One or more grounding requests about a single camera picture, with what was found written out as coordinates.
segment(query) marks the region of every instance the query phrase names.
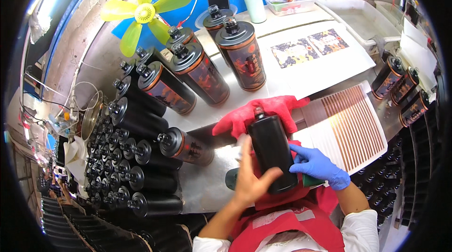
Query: yellow fan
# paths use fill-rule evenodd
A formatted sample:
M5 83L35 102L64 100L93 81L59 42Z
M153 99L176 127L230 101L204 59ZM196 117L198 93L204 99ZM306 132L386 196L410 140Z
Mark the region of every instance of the yellow fan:
M138 0L138 6L121 0L110 0L105 3L100 11L100 18L105 22L123 20L135 17L122 36L119 49L126 57L132 57L140 39L142 24L147 23L150 31L158 41L166 44L170 35L168 26L155 17L155 13L163 13L184 7L191 0L158 0L151 4L152 0Z

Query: blue glove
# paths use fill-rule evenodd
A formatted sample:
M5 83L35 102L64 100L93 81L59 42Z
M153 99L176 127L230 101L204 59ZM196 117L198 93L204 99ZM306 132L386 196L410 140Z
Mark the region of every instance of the blue glove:
M291 173L301 172L318 179L327 180L333 190L342 190L350 184L348 173L326 157L319 149L304 148L289 144L290 149L297 153L289 171Z

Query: white sleeve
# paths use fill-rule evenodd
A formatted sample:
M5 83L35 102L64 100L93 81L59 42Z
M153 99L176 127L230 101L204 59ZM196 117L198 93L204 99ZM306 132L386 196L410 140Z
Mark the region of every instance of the white sleeve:
M227 252L230 241L216 238L201 238L195 236L193 239L193 252Z
M347 252L378 252L380 250L376 218L375 210L364 210L345 216L341 232Z

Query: metal table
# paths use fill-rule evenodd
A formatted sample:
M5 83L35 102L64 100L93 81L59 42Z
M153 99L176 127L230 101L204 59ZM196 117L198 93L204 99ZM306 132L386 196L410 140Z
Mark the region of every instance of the metal table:
M342 91L364 80L372 83L376 78L375 71L380 68L376 66L330 88L314 93L310 96L310 99L314 100ZM402 128L402 124L398 118L400 108L397 106L390 107L388 105L388 98L378 100L371 92L367 95L380 119L386 139L389 141ZM240 148L234 145L236 140L229 135L212 136L214 125L189 131L189 134L213 147L216 156L213 162L207 167L184 163L179 170L178 176L181 188L179 196L182 197L184 202L183 213L217 212L234 195L234 191L226 187L225 175L230 169L239 167L236 158L239 158ZM297 124L297 126L299 129L304 128L303 123Z

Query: fan hub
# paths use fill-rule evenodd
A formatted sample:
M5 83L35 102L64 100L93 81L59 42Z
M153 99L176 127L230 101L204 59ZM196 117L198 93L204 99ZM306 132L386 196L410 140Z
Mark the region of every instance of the fan hub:
M135 10L135 19L137 23L148 23L155 16L155 9L151 3L143 3Z

